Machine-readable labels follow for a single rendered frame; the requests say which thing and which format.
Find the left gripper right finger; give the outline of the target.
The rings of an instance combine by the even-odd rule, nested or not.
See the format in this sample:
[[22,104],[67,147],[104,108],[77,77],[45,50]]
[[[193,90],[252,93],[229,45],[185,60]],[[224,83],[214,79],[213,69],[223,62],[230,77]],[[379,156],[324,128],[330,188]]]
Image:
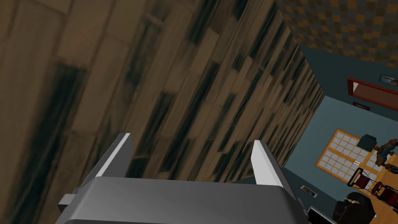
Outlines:
[[254,141],[251,164],[257,185],[279,186],[295,199],[294,192],[285,178],[281,167],[264,141]]

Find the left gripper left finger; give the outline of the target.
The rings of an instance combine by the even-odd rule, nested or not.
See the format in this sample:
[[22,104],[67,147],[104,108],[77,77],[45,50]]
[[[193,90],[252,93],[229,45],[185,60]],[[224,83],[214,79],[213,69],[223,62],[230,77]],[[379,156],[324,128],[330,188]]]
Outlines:
[[102,158],[83,181],[84,187],[95,177],[124,177],[133,156],[133,143],[130,133],[120,133]]

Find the red chair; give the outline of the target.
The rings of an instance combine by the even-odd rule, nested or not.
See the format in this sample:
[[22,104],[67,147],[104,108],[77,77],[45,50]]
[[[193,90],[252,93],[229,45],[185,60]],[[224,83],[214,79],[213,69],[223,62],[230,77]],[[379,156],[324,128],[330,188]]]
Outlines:
[[356,186],[359,189],[365,189],[368,184],[372,184],[373,182],[374,181],[368,176],[368,174],[364,173],[364,169],[359,167],[349,179],[347,186]]

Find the dark blue box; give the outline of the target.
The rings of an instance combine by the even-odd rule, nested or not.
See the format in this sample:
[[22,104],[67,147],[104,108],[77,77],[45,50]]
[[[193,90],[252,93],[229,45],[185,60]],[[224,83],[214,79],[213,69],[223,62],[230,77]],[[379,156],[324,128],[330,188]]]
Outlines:
[[367,152],[372,152],[376,144],[377,139],[375,137],[365,134],[360,138],[356,146]]

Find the red framed doorway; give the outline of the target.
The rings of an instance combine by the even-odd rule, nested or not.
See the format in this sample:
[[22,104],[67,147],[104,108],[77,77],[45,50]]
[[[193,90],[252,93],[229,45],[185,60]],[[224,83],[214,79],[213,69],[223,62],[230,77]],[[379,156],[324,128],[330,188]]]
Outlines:
[[353,97],[398,111],[398,91],[352,78],[347,79],[347,89]]

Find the window with wooden lattice frame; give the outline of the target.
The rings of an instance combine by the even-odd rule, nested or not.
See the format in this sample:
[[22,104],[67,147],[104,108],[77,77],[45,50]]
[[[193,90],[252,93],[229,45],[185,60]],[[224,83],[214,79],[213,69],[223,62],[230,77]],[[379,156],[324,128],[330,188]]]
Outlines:
[[374,186],[386,174],[383,166],[377,166],[375,150],[368,152],[357,146],[359,138],[341,129],[336,129],[332,138],[321,153],[316,167],[331,176],[347,183],[358,168],[362,168],[371,179],[366,189]]

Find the small framed wall picture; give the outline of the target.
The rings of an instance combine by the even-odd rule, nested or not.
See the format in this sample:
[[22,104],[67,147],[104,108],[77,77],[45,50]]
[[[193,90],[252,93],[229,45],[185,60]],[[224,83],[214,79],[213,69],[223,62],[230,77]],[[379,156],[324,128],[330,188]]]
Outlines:
[[389,84],[389,85],[398,86],[398,78],[395,78],[395,77],[381,75],[379,81],[382,83]]

